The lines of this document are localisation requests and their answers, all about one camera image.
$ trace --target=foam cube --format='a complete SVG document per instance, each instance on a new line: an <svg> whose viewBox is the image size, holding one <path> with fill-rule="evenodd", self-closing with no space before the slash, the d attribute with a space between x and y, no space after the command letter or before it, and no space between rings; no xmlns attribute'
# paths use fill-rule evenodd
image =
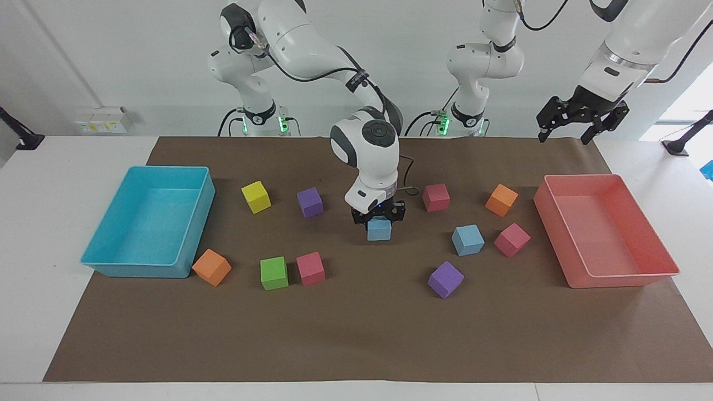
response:
<svg viewBox="0 0 713 401"><path fill-rule="evenodd" d="M456 246L458 256L473 255L483 249L485 240L477 225L466 225L456 228L451 237L453 245Z"/></svg>
<svg viewBox="0 0 713 401"><path fill-rule="evenodd" d="M276 290L289 285L287 280L287 264L284 257L260 261L260 281L265 290Z"/></svg>
<svg viewBox="0 0 713 401"><path fill-rule="evenodd" d="M515 199L517 198L517 192L500 184L497 188L495 188L490 199L488 199L486 208L500 217L505 217L505 215L510 211L510 208L513 207L513 203L515 203Z"/></svg>
<svg viewBox="0 0 713 401"><path fill-rule="evenodd" d="M701 173L703 173L703 176L706 179L712 180L713 181L713 160L708 162L707 165L701 167Z"/></svg>
<svg viewBox="0 0 713 401"><path fill-rule="evenodd" d="M304 218L313 218L324 212L322 198L316 188L310 188L297 194L299 208L302 209Z"/></svg>
<svg viewBox="0 0 713 401"><path fill-rule="evenodd" d="M250 207L252 214L257 214L272 206L270 197L262 185L262 181L254 182L242 189L242 194Z"/></svg>
<svg viewBox="0 0 713 401"><path fill-rule="evenodd" d="M429 278L429 286L443 299L450 296L462 282L463 273L449 262L437 268Z"/></svg>
<svg viewBox="0 0 713 401"><path fill-rule="evenodd" d="M498 235L498 239L495 240L495 246L498 247L505 256L512 258L516 253L520 252L528 242L530 242L530 236L519 225L513 223Z"/></svg>
<svg viewBox="0 0 713 401"><path fill-rule="evenodd" d="M193 265L195 274L208 281L213 287L217 287L220 284L230 272L230 269L231 267L227 260L211 249L206 250Z"/></svg>
<svg viewBox="0 0 713 401"><path fill-rule="evenodd" d="M299 276L302 278L302 285L317 284L324 281L324 265L322 265L322 257L319 252L310 253L297 258L297 268Z"/></svg>
<svg viewBox="0 0 713 401"><path fill-rule="evenodd" d="M391 221L384 216L377 216L366 223L366 239L370 241L388 241L391 239Z"/></svg>
<svg viewBox="0 0 713 401"><path fill-rule="evenodd" d="M439 212L446 210L451 203L451 196L448 194L446 184L435 184L424 188L424 205L428 212Z"/></svg>

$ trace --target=pink plastic bin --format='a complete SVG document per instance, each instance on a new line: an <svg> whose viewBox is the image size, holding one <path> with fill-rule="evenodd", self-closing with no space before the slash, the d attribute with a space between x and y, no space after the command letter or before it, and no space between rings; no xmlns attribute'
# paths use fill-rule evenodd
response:
<svg viewBox="0 0 713 401"><path fill-rule="evenodd" d="M680 273L619 176L545 176L535 205L572 288L636 287Z"/></svg>

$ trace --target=brown paper mat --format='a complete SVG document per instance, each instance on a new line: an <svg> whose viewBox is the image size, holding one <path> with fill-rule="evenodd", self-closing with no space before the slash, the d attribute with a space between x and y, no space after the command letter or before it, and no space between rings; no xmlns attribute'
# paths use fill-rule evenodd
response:
<svg viewBox="0 0 713 401"><path fill-rule="evenodd" d="M429 214L403 196L393 240L368 243L342 200L356 171L325 138L159 139L149 164L210 167L199 253L211 247L233 271L218 288L95 273L45 381L713 382L713 350L672 280L567 286L532 198L545 174L608 173L596 147L464 138L401 150L416 158L411 183L446 183L451 207ZM256 180L273 206L252 215L240 188ZM499 183L520 193L505 218L483 207ZM305 220L295 194L312 186L326 213ZM507 259L493 241L513 222L533 239ZM453 229L474 223L487 245L459 258ZM316 250L327 281L306 288L294 260ZM259 260L278 255L293 284L266 292ZM445 260L466 279L441 300L426 281Z"/></svg>

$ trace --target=pink cube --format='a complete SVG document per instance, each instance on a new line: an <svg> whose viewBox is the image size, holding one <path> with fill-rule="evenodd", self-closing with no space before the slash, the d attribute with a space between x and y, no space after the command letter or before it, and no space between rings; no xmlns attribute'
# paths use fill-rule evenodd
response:
<svg viewBox="0 0 713 401"><path fill-rule="evenodd" d="M520 252L528 242L530 242L530 236L520 228L519 225L513 223L498 235L498 239L495 240L495 246L498 247L505 256L512 258L516 253Z"/></svg>
<svg viewBox="0 0 713 401"><path fill-rule="evenodd" d="M428 212L446 210L451 203L446 184L435 184L424 188L424 205Z"/></svg>
<svg viewBox="0 0 713 401"><path fill-rule="evenodd" d="M297 258L297 268L299 276L302 278L302 285L308 286L324 281L324 266L322 265L322 257L319 252L310 253L309 255L300 256Z"/></svg>

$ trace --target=plastic tray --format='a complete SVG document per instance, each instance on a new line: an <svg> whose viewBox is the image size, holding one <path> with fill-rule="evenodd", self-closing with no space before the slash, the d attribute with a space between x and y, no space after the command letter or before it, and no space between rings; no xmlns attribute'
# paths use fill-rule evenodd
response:
<svg viewBox="0 0 713 401"><path fill-rule="evenodd" d="M130 168L82 264L110 277L188 277L214 195L206 167Z"/></svg>
<svg viewBox="0 0 713 401"><path fill-rule="evenodd" d="M572 288L634 287L679 273L619 176L546 176L535 205Z"/></svg>

